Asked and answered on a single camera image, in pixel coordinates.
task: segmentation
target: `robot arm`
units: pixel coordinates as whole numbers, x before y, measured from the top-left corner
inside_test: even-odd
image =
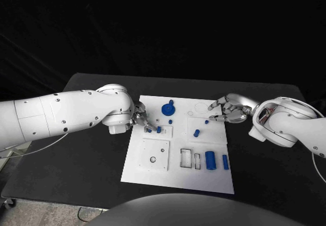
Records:
[[[251,115],[250,135],[255,139],[267,139],[283,147],[291,147],[300,140],[315,154],[326,156],[326,119],[317,118],[306,103],[278,97],[260,104],[238,94],[228,94],[212,103],[209,110],[221,104],[225,115],[212,115],[211,120],[240,123]]]
[[[144,106],[139,112],[137,105],[127,89],[117,84],[105,85],[97,91],[79,90],[0,102],[0,150],[88,129],[101,121],[110,134],[123,133],[137,124],[136,115],[143,116],[139,122],[146,120]],[[144,126],[156,129],[149,122]]]

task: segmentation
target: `gray floor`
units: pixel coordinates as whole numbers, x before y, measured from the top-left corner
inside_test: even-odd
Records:
[[[7,183],[22,157],[10,158],[0,171],[0,190]],[[87,223],[78,220],[78,206],[16,201],[16,207],[0,215],[2,226],[82,226]],[[101,213],[100,209],[82,207],[79,217],[90,221]]]

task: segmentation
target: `white platform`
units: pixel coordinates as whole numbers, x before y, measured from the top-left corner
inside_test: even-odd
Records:
[[[172,116],[165,116],[162,106],[170,99],[176,111]],[[140,101],[150,123],[160,125],[163,130],[160,134],[146,133],[141,126],[134,126],[121,181],[234,194],[231,163],[229,170],[222,165],[222,155],[228,155],[224,122],[205,124],[211,115],[221,114],[221,107],[208,111],[214,100],[175,97],[140,96]],[[193,137],[196,129],[201,130],[199,137]],[[190,168],[180,167],[180,149],[190,150]],[[206,169],[206,151],[215,152],[216,170]],[[199,154],[201,169],[195,169],[195,154]]]

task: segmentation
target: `black table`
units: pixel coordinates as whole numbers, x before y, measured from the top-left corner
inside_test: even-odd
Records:
[[[299,88],[284,84],[143,78],[78,73],[65,91],[110,83],[140,95],[218,99],[234,92],[264,101],[276,97],[304,100]],[[248,135],[253,123],[225,124],[235,195],[120,182],[131,131],[110,135],[108,127],[71,133],[53,146],[23,157],[2,196],[98,208],[152,194],[196,193],[235,199],[263,207],[307,225],[326,223],[326,184],[315,171],[312,153],[300,142],[284,148]],[[32,143],[29,152],[58,137]],[[316,156],[326,175],[326,160]]]

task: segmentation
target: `black background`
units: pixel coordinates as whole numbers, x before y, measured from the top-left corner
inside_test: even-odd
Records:
[[[325,97],[326,10],[304,4],[0,2],[0,99],[64,90],[77,72],[294,84]]]

